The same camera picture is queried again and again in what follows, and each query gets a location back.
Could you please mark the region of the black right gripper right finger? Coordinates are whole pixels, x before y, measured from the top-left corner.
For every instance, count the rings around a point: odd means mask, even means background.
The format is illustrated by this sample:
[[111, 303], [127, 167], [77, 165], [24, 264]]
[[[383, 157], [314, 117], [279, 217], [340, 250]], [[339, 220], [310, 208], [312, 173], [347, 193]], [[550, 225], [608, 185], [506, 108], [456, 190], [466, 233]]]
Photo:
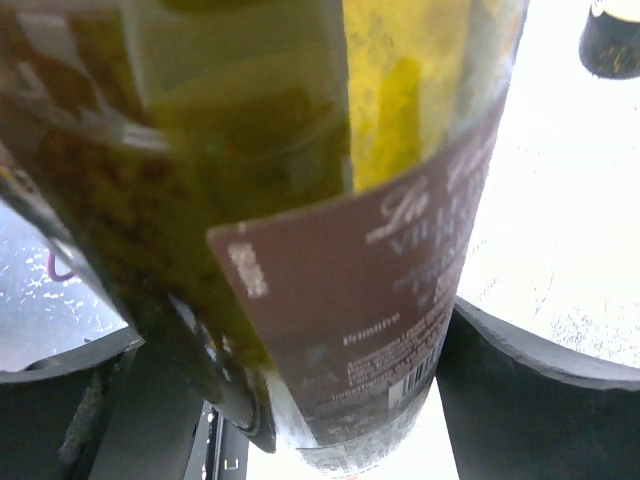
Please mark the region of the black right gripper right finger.
[[639, 371], [458, 299], [436, 379], [462, 479], [636, 479]]

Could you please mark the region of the clear square liquor bottle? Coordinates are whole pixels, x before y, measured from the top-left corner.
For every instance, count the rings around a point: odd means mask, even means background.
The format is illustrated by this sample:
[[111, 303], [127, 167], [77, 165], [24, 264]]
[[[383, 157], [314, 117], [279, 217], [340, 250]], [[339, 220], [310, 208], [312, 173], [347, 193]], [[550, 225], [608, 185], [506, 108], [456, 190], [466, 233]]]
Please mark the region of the clear square liquor bottle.
[[639, 77], [639, 0], [592, 1], [579, 58], [599, 78]]

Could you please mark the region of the green bottle silver neck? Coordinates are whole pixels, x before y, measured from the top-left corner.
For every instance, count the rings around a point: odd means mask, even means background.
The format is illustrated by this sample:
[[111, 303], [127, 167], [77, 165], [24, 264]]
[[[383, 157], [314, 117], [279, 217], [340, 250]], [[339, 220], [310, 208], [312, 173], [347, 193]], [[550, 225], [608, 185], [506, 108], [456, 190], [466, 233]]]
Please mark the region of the green bottle silver neck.
[[524, 1], [5, 1], [1, 197], [253, 444], [352, 478], [435, 374]]

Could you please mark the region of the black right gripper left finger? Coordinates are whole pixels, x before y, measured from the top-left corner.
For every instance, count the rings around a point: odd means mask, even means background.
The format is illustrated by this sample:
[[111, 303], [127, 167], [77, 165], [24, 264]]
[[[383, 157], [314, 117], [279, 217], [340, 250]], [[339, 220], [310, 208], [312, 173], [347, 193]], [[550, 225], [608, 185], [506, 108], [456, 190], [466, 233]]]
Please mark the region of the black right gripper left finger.
[[1, 375], [4, 479], [181, 479], [203, 400], [124, 328]]

